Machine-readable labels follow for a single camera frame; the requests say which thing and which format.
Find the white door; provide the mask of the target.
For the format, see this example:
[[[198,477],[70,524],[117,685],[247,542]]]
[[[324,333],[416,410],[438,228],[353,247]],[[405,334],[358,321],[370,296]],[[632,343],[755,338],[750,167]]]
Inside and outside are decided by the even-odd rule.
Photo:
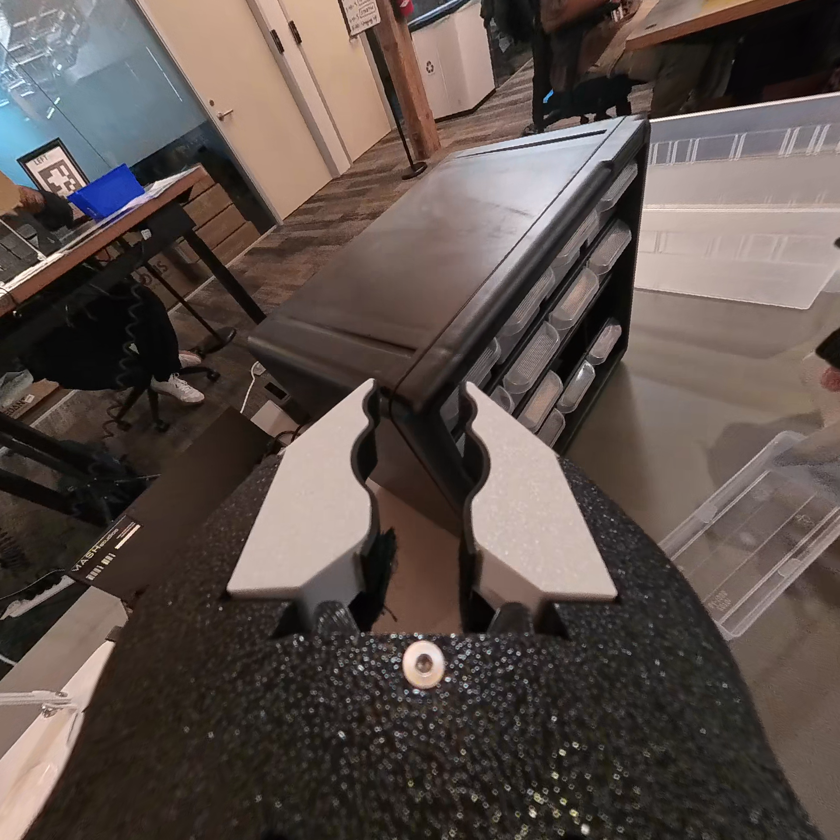
[[[331,177],[392,131],[364,32],[337,1],[248,1]]]
[[[139,1],[277,222],[332,179],[246,1]],[[216,111],[234,109],[225,122]]]

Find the row of clear small drawers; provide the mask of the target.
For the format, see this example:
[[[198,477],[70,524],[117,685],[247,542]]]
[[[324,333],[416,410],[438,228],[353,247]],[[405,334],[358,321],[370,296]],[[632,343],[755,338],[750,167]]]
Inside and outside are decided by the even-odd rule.
[[[644,182],[639,157],[612,176],[465,377],[561,455],[627,349]],[[622,337],[592,366],[586,356],[608,319]]]

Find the black tripod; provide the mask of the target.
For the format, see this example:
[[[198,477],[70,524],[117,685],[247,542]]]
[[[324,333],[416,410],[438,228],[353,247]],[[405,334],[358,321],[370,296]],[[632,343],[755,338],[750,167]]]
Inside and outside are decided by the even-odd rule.
[[[1,445],[63,479],[52,488],[3,467],[3,493],[92,526],[109,524],[159,477],[141,474],[105,448],[55,439],[6,414]]]

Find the black drawer cabinet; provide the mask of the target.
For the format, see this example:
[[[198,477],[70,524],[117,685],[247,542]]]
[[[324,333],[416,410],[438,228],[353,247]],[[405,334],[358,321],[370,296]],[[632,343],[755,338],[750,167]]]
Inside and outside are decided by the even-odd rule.
[[[458,389],[614,174],[637,115],[448,156],[248,338],[312,420],[374,379],[378,486],[455,533],[469,488]]]

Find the white paper sign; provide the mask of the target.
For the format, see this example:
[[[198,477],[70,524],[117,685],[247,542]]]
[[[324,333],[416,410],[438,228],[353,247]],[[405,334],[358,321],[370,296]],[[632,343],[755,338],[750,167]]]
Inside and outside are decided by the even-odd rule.
[[[382,21],[377,1],[339,1],[339,8],[350,38],[362,35]]]

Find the black white marker sign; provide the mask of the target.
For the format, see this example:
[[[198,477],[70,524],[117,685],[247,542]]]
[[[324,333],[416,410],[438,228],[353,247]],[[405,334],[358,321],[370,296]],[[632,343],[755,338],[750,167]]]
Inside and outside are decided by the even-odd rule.
[[[68,199],[90,183],[73,154],[60,138],[43,143],[17,158],[35,186]]]

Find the wooden post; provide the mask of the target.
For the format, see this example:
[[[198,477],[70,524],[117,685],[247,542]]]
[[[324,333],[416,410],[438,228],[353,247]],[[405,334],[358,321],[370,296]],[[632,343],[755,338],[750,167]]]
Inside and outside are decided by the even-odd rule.
[[[391,75],[413,154],[428,161],[441,149],[437,125],[406,19],[398,2],[377,1],[381,22],[374,28]]]

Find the clear small plastic drawer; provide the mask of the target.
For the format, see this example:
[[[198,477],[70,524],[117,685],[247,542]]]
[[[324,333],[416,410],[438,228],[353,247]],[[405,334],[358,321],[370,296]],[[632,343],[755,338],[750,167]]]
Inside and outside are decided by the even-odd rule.
[[[744,635],[838,540],[838,423],[783,431],[659,543],[720,634]]]

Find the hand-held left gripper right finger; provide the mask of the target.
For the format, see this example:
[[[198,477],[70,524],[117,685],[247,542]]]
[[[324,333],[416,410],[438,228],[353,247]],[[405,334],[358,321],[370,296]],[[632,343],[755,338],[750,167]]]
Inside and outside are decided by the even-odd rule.
[[[618,590],[561,462],[477,385],[462,385],[462,625],[504,612],[551,626],[557,604],[613,605]]]

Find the white recycling cabinet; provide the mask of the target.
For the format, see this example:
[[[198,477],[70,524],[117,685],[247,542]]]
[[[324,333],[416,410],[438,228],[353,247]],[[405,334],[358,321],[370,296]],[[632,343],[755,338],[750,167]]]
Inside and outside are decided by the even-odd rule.
[[[479,1],[443,3],[408,28],[437,123],[474,112],[493,94],[490,40]]]

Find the blue plastic bin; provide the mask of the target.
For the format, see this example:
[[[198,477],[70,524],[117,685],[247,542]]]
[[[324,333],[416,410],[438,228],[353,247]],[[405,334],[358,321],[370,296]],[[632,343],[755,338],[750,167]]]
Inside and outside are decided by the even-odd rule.
[[[119,213],[133,200],[144,195],[144,187],[131,169],[121,164],[69,194],[67,201],[90,219],[99,222]]]

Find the wooden table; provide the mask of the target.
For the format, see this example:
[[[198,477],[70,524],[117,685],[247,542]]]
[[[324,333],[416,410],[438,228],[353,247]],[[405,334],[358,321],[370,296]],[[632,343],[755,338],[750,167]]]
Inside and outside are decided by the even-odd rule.
[[[837,11],[834,1],[659,1],[627,37],[625,49],[733,37],[787,50]]]

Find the wooden desk black legs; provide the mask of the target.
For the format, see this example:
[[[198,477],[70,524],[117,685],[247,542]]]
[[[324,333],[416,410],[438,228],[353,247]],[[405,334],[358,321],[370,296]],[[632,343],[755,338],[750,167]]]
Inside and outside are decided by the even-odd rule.
[[[266,313],[196,231],[182,196],[207,177],[202,166],[173,176],[135,199],[84,235],[2,282],[2,356],[26,349],[121,280],[145,270],[169,297],[209,333],[197,352],[213,353],[230,343],[233,328],[219,332],[153,265],[154,258],[183,240],[254,324]]]

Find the printed cardboard box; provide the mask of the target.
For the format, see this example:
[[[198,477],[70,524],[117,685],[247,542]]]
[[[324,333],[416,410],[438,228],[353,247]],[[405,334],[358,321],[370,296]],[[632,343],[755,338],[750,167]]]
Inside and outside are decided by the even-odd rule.
[[[39,409],[53,395],[59,394],[60,386],[52,381],[37,381],[16,393],[15,399],[1,408],[2,415],[21,420]]]

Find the white power strip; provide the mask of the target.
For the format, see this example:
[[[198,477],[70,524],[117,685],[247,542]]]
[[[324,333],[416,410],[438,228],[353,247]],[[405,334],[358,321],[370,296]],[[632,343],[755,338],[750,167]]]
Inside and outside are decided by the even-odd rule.
[[[1,598],[1,620],[20,617],[63,592],[74,580],[61,570],[53,570],[20,591]]]

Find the black stanchion pole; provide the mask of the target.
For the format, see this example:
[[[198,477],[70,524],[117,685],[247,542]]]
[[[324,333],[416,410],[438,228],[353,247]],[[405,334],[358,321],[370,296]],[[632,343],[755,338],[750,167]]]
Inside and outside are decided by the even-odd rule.
[[[368,29],[365,32],[365,37],[368,42],[368,46],[371,48],[371,53],[374,59],[374,63],[376,68],[380,74],[380,79],[383,85],[385,101],[387,103],[388,108],[391,111],[391,115],[395,124],[396,131],[402,142],[402,147],[406,154],[407,159],[407,168],[402,173],[402,179],[404,181],[410,181],[412,179],[417,178],[418,176],[425,173],[427,169],[427,163],[424,161],[416,161],[413,158],[410,145],[407,141],[405,131],[403,129],[402,118],[397,107],[398,100],[396,96],[396,89],[394,87],[393,79],[391,77],[391,73],[386,65],[385,61],[385,54],[383,52],[382,46],[380,44],[377,35],[375,34],[373,28]]]

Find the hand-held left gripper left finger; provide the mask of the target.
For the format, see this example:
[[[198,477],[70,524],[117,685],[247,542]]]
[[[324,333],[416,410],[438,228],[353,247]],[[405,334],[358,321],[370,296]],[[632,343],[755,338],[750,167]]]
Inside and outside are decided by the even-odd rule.
[[[346,607],[357,624],[377,621],[380,516],[367,480],[377,467],[379,420],[377,384],[368,379],[285,447],[229,596],[294,603],[308,623],[329,602]]]

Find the brown cardboard box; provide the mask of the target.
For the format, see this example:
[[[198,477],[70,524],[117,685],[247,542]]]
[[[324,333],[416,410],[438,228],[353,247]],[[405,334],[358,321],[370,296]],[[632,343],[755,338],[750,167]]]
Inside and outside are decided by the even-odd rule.
[[[207,172],[189,190],[178,197],[179,204],[193,221],[195,235],[215,257],[228,266],[259,238],[255,224],[245,218],[224,187]],[[175,297],[162,282],[187,298],[212,277],[195,249],[183,238],[152,258],[152,270],[141,268],[139,275],[171,309]]]

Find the large clear plastic bin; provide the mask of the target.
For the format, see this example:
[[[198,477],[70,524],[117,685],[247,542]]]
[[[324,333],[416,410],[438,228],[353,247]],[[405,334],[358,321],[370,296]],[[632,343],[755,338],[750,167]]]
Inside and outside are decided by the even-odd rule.
[[[637,289],[805,311],[838,237],[837,92],[650,123]]]

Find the black box with white label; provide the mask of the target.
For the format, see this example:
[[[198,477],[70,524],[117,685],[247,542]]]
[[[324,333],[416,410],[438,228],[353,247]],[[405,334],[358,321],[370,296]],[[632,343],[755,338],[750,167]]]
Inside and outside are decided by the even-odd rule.
[[[227,408],[66,569],[74,582],[134,603],[268,454],[273,437]]]

